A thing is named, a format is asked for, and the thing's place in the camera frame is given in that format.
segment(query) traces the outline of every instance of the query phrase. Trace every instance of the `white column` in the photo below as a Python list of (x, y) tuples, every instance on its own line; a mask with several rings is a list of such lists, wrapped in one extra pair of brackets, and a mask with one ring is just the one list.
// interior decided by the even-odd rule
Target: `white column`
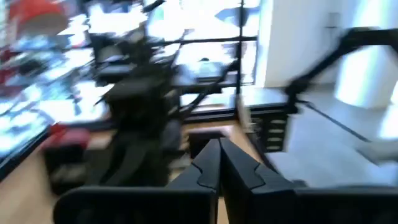
[[(351, 27), (398, 27), (397, 0), (359, 0)], [(335, 97), (362, 108), (384, 108), (398, 79), (398, 58), (389, 47), (371, 46), (347, 55), (336, 84)]]
[[(256, 75), (266, 73), (265, 87), (288, 85), (335, 46), (325, 27), (330, 26), (330, 14), (338, 12), (341, 1), (349, 0), (273, 0), (272, 9), (262, 9)], [(314, 81), (334, 83), (335, 71), (327, 69)]]

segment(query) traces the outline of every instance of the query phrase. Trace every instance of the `glass window pane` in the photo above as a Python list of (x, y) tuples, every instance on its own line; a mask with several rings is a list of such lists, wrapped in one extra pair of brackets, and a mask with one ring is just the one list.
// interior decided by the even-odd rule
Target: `glass window pane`
[[(180, 97), (181, 106), (187, 106), (198, 94), (184, 94)], [(214, 93), (208, 95), (194, 111), (223, 110), (234, 108), (234, 93)]]
[[(189, 65), (190, 70), (198, 71), (200, 60), (208, 59), (209, 62), (219, 63), (222, 66), (233, 61), (234, 49), (237, 42), (214, 42), (185, 44), (177, 57), (179, 65)], [(178, 45), (171, 45), (165, 48), (166, 52), (175, 52)], [(252, 84), (254, 77), (254, 64), (256, 62), (256, 41), (242, 43), (242, 82)]]
[[(260, 1), (245, 1), (243, 36), (258, 33)], [(166, 36), (188, 30), (187, 40), (237, 37), (239, 6), (239, 0), (169, 0), (160, 9), (163, 17), (151, 22), (163, 24), (159, 28)]]

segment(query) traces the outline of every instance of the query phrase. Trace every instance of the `desk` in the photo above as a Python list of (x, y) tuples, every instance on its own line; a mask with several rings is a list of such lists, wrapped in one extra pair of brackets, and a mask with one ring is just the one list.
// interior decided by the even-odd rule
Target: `desk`
[[(257, 161), (261, 161), (246, 135), (236, 121), (188, 124), (183, 132), (221, 130), (230, 140)], [(91, 145), (103, 145), (110, 140), (110, 133), (93, 133)], [(47, 187), (42, 157), (35, 150), (0, 183), (0, 222), (3, 224), (51, 224), (55, 198)], [(219, 200), (218, 223), (228, 223), (225, 204)]]
[[(215, 74), (221, 76), (224, 67), (216, 68)], [(96, 82), (107, 85), (120, 82), (122, 79), (135, 75), (134, 69), (130, 65), (110, 65), (102, 68), (96, 76)], [(229, 72), (225, 79), (217, 85), (217, 88), (211, 92), (221, 93), (222, 88), (234, 87), (236, 85), (236, 72)], [(173, 76), (172, 86), (180, 90), (180, 94), (201, 93), (214, 81), (199, 82), (197, 75), (190, 70), (189, 65), (180, 65), (178, 73)]]

